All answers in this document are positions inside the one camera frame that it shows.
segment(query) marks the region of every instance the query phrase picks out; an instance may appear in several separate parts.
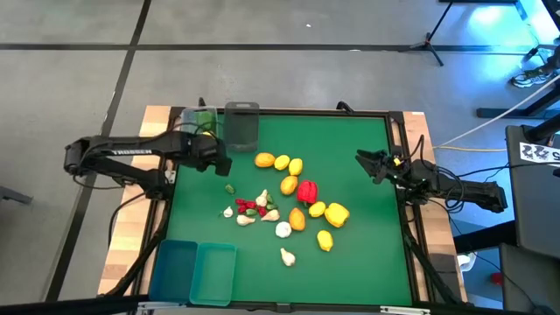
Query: white garlic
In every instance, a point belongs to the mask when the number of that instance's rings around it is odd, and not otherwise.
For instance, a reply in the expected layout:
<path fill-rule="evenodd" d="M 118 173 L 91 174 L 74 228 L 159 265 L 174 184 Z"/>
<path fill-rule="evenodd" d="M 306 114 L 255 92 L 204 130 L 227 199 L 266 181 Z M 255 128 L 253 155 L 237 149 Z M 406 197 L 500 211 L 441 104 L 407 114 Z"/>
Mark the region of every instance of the white garlic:
<path fill-rule="evenodd" d="M 286 238 L 291 234 L 291 226 L 288 222 L 280 222 L 276 225 L 276 236 Z"/>
<path fill-rule="evenodd" d="M 232 209 L 231 206 L 228 206 L 223 213 L 226 218 L 231 218 L 234 215 L 234 209 Z"/>
<path fill-rule="evenodd" d="M 248 216 L 243 214 L 239 214 L 237 216 L 237 224 L 239 224 L 242 227 L 251 224 L 253 222 L 255 222 L 255 218 L 249 218 Z"/>
<path fill-rule="evenodd" d="M 274 209 L 266 213 L 261 218 L 261 221 L 278 221 L 278 219 L 280 219 L 280 213 L 278 212 L 278 210 Z"/>
<path fill-rule="evenodd" d="M 269 191 L 267 191 L 266 189 L 262 191 L 261 195 L 256 197 L 255 199 L 255 203 L 257 206 L 259 207 L 266 207 L 266 195 L 269 194 Z"/>
<path fill-rule="evenodd" d="M 280 254 L 282 255 L 283 264 L 290 267 L 296 263 L 296 257 L 284 248 L 280 248 Z"/>

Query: blue plastic container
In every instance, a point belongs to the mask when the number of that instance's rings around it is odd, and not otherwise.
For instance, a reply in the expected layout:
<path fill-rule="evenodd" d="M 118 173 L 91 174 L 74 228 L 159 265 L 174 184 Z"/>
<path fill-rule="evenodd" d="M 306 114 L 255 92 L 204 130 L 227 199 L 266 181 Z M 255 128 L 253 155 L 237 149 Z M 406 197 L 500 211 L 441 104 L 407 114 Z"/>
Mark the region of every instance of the blue plastic container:
<path fill-rule="evenodd" d="M 164 240 L 150 281 L 150 301 L 188 303 L 198 244 Z"/>
<path fill-rule="evenodd" d="M 228 306 L 234 286 L 237 247 L 230 244 L 201 243 L 196 256 L 191 303 Z"/>

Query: white label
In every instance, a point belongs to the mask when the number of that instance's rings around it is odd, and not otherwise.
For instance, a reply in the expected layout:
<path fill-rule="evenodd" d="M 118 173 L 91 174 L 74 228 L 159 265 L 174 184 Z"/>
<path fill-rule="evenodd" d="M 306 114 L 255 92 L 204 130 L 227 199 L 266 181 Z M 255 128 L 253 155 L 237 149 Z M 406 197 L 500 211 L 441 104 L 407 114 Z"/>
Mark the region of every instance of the white label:
<path fill-rule="evenodd" d="M 151 154 L 151 150 L 112 150 L 115 155 L 146 155 Z"/>
<path fill-rule="evenodd" d="M 551 166 L 560 167 L 560 149 L 544 145 L 519 142 L 520 158 L 533 163 L 551 163 Z"/>

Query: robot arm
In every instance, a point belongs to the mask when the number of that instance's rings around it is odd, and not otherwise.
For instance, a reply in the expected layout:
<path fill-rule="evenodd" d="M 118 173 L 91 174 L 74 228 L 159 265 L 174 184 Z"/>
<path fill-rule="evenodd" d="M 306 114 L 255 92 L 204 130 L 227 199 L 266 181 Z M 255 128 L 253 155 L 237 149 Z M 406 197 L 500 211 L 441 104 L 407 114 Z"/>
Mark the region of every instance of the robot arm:
<path fill-rule="evenodd" d="M 110 176 L 119 185 L 138 184 L 146 198 L 166 200 L 171 186 L 161 170 L 142 170 L 109 157 L 157 155 L 203 172 L 209 165 L 215 173 L 227 176 L 231 159 L 224 143 L 217 137 L 169 131 L 159 136 L 91 136 L 83 137 L 66 148 L 64 170 L 74 176 L 92 172 Z"/>

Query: green mat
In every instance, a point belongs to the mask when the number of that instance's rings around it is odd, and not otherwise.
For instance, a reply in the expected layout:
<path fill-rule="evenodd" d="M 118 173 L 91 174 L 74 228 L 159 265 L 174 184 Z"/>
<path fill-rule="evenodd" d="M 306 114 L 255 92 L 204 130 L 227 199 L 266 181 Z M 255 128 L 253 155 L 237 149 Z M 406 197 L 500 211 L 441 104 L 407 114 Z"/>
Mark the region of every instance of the green mat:
<path fill-rule="evenodd" d="M 167 239 L 225 242 L 238 248 L 232 301 L 321 303 L 346 305 L 411 305 L 410 287 L 399 227 L 394 187 L 374 185 L 354 159 L 357 149 L 387 149 L 385 122 L 377 118 L 261 115 L 259 152 L 287 154 L 304 160 L 300 180 L 318 184 L 318 200 L 338 202 L 350 211 L 342 228 L 311 218 L 296 201 L 283 196 L 280 182 L 287 170 L 259 169 L 255 153 L 229 153 L 229 177 L 180 167 Z M 224 186 L 231 184 L 235 196 Z M 220 211 L 235 198 L 254 200 L 263 189 L 279 205 L 281 221 L 293 207 L 307 215 L 305 231 L 287 239 L 275 235 L 277 222 L 246 227 L 225 219 Z M 317 232 L 331 231 L 331 252 L 319 249 Z M 280 248 L 296 256 L 282 263 Z"/>

